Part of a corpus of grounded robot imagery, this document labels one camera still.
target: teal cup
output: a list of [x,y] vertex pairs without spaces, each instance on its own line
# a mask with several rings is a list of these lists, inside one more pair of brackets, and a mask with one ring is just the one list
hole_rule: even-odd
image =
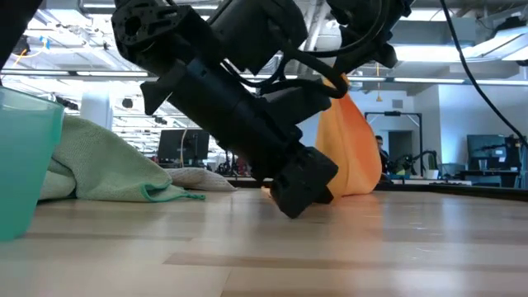
[[31,225],[63,114],[56,102],[0,87],[0,241]]

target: light green cloth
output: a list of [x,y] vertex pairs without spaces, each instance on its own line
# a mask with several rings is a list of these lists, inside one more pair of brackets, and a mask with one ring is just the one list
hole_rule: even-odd
[[172,186],[168,173],[119,136],[74,116],[64,117],[60,144],[48,171],[73,178],[75,196],[84,200],[166,202],[205,198]]

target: orange cloth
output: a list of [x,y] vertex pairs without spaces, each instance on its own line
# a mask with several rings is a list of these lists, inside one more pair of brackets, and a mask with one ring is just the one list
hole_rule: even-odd
[[328,184],[334,201],[368,194],[380,181],[380,151],[374,132],[350,95],[332,99],[332,107],[321,114],[316,148],[339,166]]

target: wooden table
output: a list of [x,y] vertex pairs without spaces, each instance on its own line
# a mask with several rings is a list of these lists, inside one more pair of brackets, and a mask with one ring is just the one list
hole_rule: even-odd
[[528,204],[379,192],[290,220],[261,190],[41,205],[2,297],[528,295]]

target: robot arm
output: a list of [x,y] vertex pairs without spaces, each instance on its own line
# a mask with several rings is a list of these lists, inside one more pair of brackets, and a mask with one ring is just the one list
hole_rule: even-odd
[[[308,32],[293,0],[224,0],[204,21],[189,5],[158,0],[115,0],[112,16],[120,54],[159,76],[141,85],[145,112],[152,115],[164,101],[209,131],[220,147],[242,156],[258,181],[274,181],[271,194],[286,215],[295,218],[314,202],[332,200],[326,185],[337,166],[315,148],[305,148],[296,125],[326,110],[329,97],[347,93],[342,73],[372,59],[396,64],[386,42],[412,0],[328,0],[342,24],[342,48],[303,52]],[[279,51],[279,70],[263,82],[249,82],[240,72],[257,74]],[[334,67],[318,58],[337,56]],[[292,59],[327,78],[286,80]],[[244,84],[258,87],[260,96]]]

